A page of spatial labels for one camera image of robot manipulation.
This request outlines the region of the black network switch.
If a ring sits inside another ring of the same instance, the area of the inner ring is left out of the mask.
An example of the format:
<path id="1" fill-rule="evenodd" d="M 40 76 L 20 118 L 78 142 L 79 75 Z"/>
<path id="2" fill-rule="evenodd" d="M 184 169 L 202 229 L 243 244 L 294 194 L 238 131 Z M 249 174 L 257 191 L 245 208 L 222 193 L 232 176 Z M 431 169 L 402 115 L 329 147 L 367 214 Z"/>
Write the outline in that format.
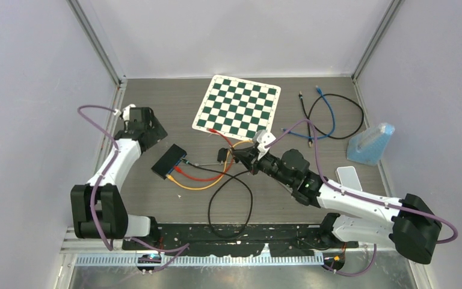
<path id="1" fill-rule="evenodd" d="M 174 167 L 177 166 L 186 155 L 186 150 L 173 144 L 152 166 L 152 171 L 160 178 L 167 179 L 167 176 L 172 173 Z"/>

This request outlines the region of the black power adapter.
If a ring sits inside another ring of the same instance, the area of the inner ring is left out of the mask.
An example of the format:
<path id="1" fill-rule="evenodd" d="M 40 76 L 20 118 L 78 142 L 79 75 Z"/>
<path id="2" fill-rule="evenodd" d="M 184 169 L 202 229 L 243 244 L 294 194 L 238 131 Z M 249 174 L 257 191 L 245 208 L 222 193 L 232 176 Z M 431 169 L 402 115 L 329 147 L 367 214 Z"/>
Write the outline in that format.
<path id="1" fill-rule="evenodd" d="M 221 149 L 219 149 L 218 155 L 217 155 L 217 161 L 220 164 L 233 163 L 234 159 L 233 159 L 233 156 L 232 156 L 231 148 L 221 148 Z"/>

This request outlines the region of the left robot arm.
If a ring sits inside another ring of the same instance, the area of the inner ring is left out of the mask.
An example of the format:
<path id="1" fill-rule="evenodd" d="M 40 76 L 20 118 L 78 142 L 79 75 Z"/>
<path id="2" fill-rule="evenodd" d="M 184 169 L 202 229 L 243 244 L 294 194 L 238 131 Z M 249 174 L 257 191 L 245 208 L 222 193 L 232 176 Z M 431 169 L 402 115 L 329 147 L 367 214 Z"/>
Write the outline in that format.
<path id="1" fill-rule="evenodd" d="M 148 149 L 166 138 L 167 132 L 150 107 L 128 105 L 110 111 L 122 118 L 123 129 L 111 135 L 83 113 L 87 122 L 111 140 L 112 149 L 97 172 L 82 185 L 74 185 L 70 192 L 73 227 L 81 239 L 99 238 L 106 245 L 110 240 L 137 237 L 146 249 L 154 249 L 160 242 L 160 233 L 153 229 L 153 217 L 128 214 L 120 190 L 127 175 Z"/>

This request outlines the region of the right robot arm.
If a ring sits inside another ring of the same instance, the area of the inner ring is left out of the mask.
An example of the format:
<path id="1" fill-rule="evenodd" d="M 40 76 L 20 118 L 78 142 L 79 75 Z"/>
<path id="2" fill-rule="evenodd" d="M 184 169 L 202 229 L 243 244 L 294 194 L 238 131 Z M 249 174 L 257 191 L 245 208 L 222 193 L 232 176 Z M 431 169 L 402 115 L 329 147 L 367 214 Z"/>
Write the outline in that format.
<path id="1" fill-rule="evenodd" d="M 296 149 L 278 158 L 257 146 L 234 149 L 232 155 L 252 174 L 262 172 L 291 188 L 305 206 L 330 210 L 319 231 L 327 247 L 349 241 L 394 248 L 403 257 L 429 264 L 442 230 L 428 205 L 414 194 L 404 198 L 378 196 L 349 187 L 311 171 Z"/>

